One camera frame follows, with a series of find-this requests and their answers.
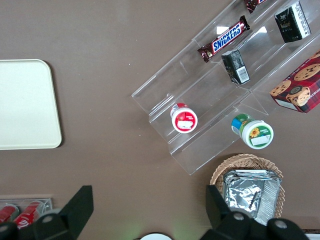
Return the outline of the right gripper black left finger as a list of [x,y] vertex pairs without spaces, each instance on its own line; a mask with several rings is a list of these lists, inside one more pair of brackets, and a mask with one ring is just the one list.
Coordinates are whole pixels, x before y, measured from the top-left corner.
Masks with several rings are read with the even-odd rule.
[[40,217],[31,225],[18,229],[16,223],[0,225],[2,240],[76,240],[94,211],[93,188],[82,186],[59,211]]

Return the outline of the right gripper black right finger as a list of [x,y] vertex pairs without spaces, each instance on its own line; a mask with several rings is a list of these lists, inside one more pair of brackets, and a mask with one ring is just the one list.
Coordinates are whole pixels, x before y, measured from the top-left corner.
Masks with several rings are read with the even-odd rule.
[[215,185],[207,185],[205,207],[211,228],[202,240],[307,240],[294,222],[272,218],[267,225],[258,223],[247,213],[230,210]]

